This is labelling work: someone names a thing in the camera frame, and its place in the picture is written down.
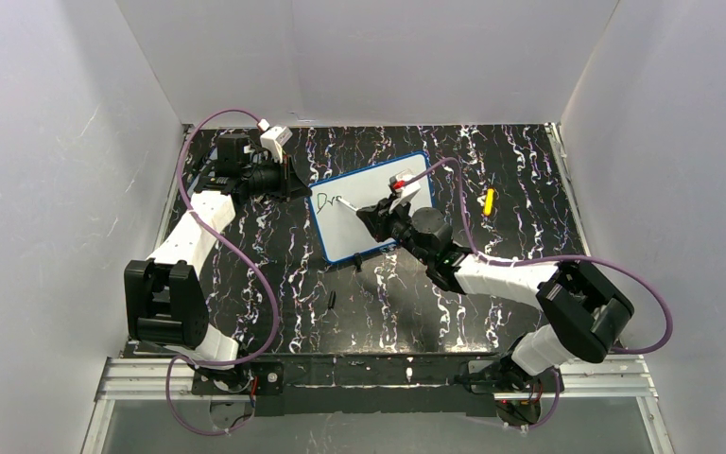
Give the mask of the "blue framed whiteboard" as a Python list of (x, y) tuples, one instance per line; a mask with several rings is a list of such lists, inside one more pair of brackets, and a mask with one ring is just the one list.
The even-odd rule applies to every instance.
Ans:
[(376, 242), (356, 214), (336, 201), (338, 197), (357, 208), (374, 205), (390, 195), (391, 177), (407, 169), (417, 175), (429, 167), (428, 155), (416, 151), (311, 183), (309, 207), (324, 259), (335, 264), (353, 258), (355, 253), (373, 252), (394, 243), (392, 239)]

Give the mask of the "black white marker pen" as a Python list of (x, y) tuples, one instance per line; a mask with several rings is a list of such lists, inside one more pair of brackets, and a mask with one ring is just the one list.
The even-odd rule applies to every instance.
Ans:
[(341, 197), (338, 197), (336, 201), (341, 203), (343, 206), (345, 206), (349, 210), (351, 210), (353, 213), (357, 213), (358, 208), (355, 207), (354, 205), (352, 205), (349, 201), (346, 201), (345, 199), (343, 199)]

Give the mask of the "black marker cap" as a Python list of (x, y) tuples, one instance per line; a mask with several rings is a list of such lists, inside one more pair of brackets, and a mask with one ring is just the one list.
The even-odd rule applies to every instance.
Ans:
[(329, 310), (331, 310), (335, 307), (336, 299), (337, 299), (337, 293), (334, 290), (331, 290), (329, 292), (329, 296), (328, 296), (328, 300), (327, 300), (327, 308)]

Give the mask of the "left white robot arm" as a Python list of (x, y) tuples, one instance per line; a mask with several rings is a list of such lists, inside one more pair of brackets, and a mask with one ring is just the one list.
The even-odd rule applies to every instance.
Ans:
[(187, 214), (147, 259), (125, 267), (132, 340), (162, 346), (199, 367), (234, 367), (240, 345), (210, 324), (199, 273), (237, 207), (258, 197), (292, 201), (310, 196), (284, 151), (291, 135), (289, 128), (274, 126), (257, 142), (245, 133), (218, 136), (216, 158), (185, 192), (190, 200)]

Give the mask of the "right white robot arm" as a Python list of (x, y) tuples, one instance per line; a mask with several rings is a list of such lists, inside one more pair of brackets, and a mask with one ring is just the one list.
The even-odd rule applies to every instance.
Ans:
[(551, 264), (494, 264), (459, 245), (441, 212), (382, 199), (355, 212), (377, 241), (393, 239), (425, 266), (439, 289), (458, 294), (489, 295), (540, 310), (546, 325), (516, 341), (501, 359), (464, 383), (485, 380), (518, 387), (571, 359), (600, 363), (630, 321), (634, 307), (594, 264), (560, 260)]

